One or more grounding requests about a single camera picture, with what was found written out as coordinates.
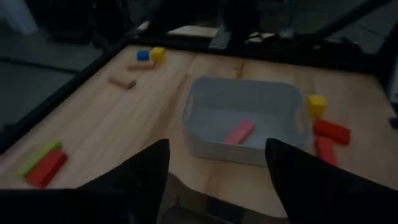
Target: wooden tabletop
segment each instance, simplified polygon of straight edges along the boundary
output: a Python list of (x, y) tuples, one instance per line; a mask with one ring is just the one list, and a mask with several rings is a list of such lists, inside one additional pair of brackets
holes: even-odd
[[(339, 167), (398, 189), (398, 132), (381, 87), (365, 74), (167, 50), (154, 70), (129, 72), (142, 47), (126, 47), (18, 143), (0, 157), (0, 187), (27, 188), (15, 175), (43, 143), (61, 140), (70, 159), (50, 188), (78, 187), (109, 171), (160, 138), (169, 138), (169, 171), (186, 186), (273, 217), (286, 213), (266, 167), (200, 159), (190, 154), (181, 117), (196, 77), (267, 80), (297, 86), (303, 95), (328, 99), (325, 118), (352, 130), (348, 147), (336, 146)], [(123, 90), (108, 83), (115, 73), (137, 78)]]

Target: wooden peg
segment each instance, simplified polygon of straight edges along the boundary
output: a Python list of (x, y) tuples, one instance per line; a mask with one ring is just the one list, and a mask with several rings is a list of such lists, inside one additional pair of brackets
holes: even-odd
[(108, 78), (108, 81), (127, 90), (131, 89), (134, 85), (136, 85), (135, 79), (120, 75), (111, 76)]

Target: gray plastic bin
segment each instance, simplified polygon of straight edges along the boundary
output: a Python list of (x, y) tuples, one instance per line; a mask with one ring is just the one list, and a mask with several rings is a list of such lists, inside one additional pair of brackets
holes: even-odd
[[(256, 126), (240, 145), (223, 143), (247, 118)], [(296, 147), (312, 141), (311, 121), (300, 91), (288, 84), (199, 78), (188, 95), (182, 118), (192, 154), (266, 166), (267, 138)]]

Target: toy block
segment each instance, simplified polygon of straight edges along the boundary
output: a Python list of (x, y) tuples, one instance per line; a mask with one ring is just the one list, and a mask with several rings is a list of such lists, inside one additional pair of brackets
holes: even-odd
[(165, 49), (163, 47), (154, 47), (150, 54), (154, 62), (166, 61)]
[(68, 156), (63, 151), (52, 150), (29, 173), (26, 181), (38, 188), (45, 188), (67, 159)]
[(322, 119), (318, 119), (315, 121), (313, 125), (313, 132), (316, 135), (331, 138), (332, 140), (334, 140), (334, 142), (343, 145), (349, 144), (351, 136), (351, 130)]
[(254, 130), (254, 124), (248, 120), (243, 119), (238, 128), (232, 131), (224, 140), (226, 144), (241, 144), (248, 138)]
[(317, 148), (317, 154), (320, 159), (337, 166), (335, 151), (333, 149), (333, 140), (318, 136), (315, 140), (315, 147)]
[(153, 69), (155, 67), (155, 62), (135, 62), (127, 66), (127, 70), (140, 70), (140, 69)]
[(327, 100), (321, 95), (310, 95), (308, 96), (308, 110), (310, 115), (319, 118), (327, 107)]
[(52, 141), (44, 144), (41, 150), (31, 155), (18, 169), (17, 175), (25, 177), (51, 150), (61, 149), (60, 141)]
[(137, 61), (148, 61), (148, 60), (149, 60), (149, 51), (139, 50), (137, 52)]
[(108, 81), (123, 89), (129, 90), (136, 85), (134, 78), (125, 77), (122, 75), (114, 75), (108, 78)]

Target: red block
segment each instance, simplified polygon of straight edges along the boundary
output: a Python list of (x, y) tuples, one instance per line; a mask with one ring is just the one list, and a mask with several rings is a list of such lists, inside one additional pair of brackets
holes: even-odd
[(333, 141), (326, 137), (317, 137), (315, 147), (318, 149), (318, 157), (324, 161), (337, 166), (335, 151), (333, 150)]
[(68, 156), (61, 150), (50, 151), (25, 178), (28, 183), (41, 189), (53, 179)]
[(315, 121), (315, 124), (313, 125), (313, 132), (316, 135), (331, 138), (335, 142), (343, 145), (349, 144), (351, 136), (351, 130), (322, 119)]

